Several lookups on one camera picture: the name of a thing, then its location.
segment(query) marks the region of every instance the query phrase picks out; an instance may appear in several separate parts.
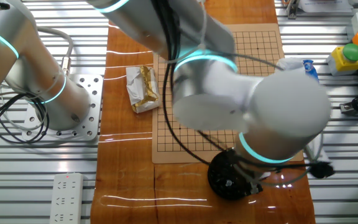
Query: white robotic arm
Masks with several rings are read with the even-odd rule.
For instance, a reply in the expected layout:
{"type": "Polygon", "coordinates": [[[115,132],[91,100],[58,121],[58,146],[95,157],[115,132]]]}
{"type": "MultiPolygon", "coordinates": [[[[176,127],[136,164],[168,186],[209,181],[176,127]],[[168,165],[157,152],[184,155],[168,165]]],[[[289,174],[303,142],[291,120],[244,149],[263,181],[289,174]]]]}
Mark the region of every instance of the white robotic arm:
{"type": "MultiPolygon", "coordinates": [[[[153,1],[87,2],[128,36],[168,59],[167,41],[153,1]]],[[[180,26],[180,57],[199,44],[194,39],[201,38],[203,8],[194,0],[166,3],[180,26]]],[[[291,71],[266,78],[237,74],[231,32],[210,16],[206,24],[204,42],[210,51],[196,51],[175,67],[176,119],[197,130],[243,132],[245,142],[266,161],[291,158],[326,126],[331,108],[325,90],[305,74],[291,71]]],[[[255,159],[244,149],[239,153],[255,159]]]]}

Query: robotic arm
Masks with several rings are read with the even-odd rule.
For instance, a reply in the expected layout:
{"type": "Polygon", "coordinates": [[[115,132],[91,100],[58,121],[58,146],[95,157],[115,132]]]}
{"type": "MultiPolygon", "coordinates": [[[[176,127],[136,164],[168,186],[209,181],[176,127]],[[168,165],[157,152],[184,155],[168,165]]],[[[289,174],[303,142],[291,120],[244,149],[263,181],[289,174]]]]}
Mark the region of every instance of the robotic arm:
{"type": "MultiPolygon", "coordinates": [[[[0,84],[6,80],[11,86],[36,94],[59,78],[53,91],[42,96],[50,100],[61,92],[48,105],[48,111],[56,113],[51,121],[61,121],[58,114],[69,120],[83,119],[89,104],[89,100],[84,101],[85,93],[64,75],[58,75],[63,72],[40,41],[28,9],[19,0],[6,2],[11,9],[0,10],[0,84]],[[9,70],[15,68],[16,60],[30,71],[26,76],[8,75],[9,70]]],[[[180,25],[177,57],[183,57],[176,64],[173,76],[176,119],[196,130],[238,130],[234,150],[246,160],[283,164],[325,128],[331,107],[325,90],[317,82],[291,71],[265,78],[239,75],[231,32],[210,16],[205,20],[204,10],[196,1],[165,1],[169,11],[158,11],[153,1],[146,0],[87,2],[129,37],[166,60],[171,57],[165,32],[172,28],[164,29],[159,14],[172,14],[180,25]],[[192,52],[200,44],[197,40],[201,40],[203,28],[206,50],[192,52]]],[[[75,125],[71,122],[62,127],[62,122],[58,123],[55,128],[75,125]]],[[[266,170],[240,165],[253,173],[254,178],[266,170]]]]}
{"type": "MultiPolygon", "coordinates": [[[[87,0],[134,40],[168,59],[167,43],[152,1],[87,0]]],[[[169,0],[180,24],[180,53],[199,43],[203,9],[194,0],[169,0]]],[[[239,75],[231,32],[207,17],[205,45],[175,67],[173,113],[196,130],[235,129],[242,134],[236,151],[251,161],[283,163],[302,150],[326,126],[330,102],[310,77],[280,72],[268,77],[239,75]]]]}

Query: crumpled wrapper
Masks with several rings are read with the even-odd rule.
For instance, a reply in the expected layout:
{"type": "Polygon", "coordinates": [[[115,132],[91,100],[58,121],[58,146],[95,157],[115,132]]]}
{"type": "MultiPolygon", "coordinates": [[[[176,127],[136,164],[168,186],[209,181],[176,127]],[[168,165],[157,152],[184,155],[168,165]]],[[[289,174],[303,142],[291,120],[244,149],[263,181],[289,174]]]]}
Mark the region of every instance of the crumpled wrapper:
{"type": "Polygon", "coordinates": [[[141,113],[161,105],[154,69],[141,66],[126,68],[127,89],[132,109],[141,113]]]}

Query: gold foil wrapper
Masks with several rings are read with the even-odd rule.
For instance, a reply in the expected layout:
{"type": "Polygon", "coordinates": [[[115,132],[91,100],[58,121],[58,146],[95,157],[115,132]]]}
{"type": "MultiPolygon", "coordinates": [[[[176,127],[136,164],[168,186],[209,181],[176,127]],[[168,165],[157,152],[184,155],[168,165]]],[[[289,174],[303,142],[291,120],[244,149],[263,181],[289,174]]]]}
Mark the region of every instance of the gold foil wrapper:
{"type": "Polygon", "coordinates": [[[151,70],[146,66],[141,66],[140,72],[142,74],[143,82],[145,84],[145,93],[144,93],[144,99],[142,101],[132,105],[132,109],[136,113],[139,112],[138,107],[144,105],[145,103],[156,102],[158,100],[158,95],[153,92],[153,88],[152,88],[151,70]]]}

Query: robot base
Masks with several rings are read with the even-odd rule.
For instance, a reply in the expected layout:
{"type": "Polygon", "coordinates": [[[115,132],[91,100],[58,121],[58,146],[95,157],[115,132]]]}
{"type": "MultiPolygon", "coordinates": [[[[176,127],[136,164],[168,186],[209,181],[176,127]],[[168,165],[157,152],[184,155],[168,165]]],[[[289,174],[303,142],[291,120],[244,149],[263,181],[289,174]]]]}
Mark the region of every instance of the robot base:
{"type": "MultiPolygon", "coordinates": [[[[89,93],[91,98],[90,111],[80,124],[75,128],[66,131],[55,131],[49,129],[42,139],[43,141],[53,142],[83,142],[92,141],[98,136],[99,120],[101,116],[101,100],[103,91],[103,77],[101,75],[72,75],[72,80],[80,84],[89,93]]],[[[39,124],[39,119],[35,113],[35,109],[28,105],[27,114],[24,121],[25,127],[34,127],[39,124]]],[[[38,133],[38,129],[34,131],[23,131],[22,137],[30,140],[38,133]]]]}
{"type": "Polygon", "coordinates": [[[226,200],[239,200],[257,194],[262,186],[253,185],[237,173],[227,157],[231,151],[223,151],[214,157],[208,168],[208,182],[212,190],[226,200]]]}

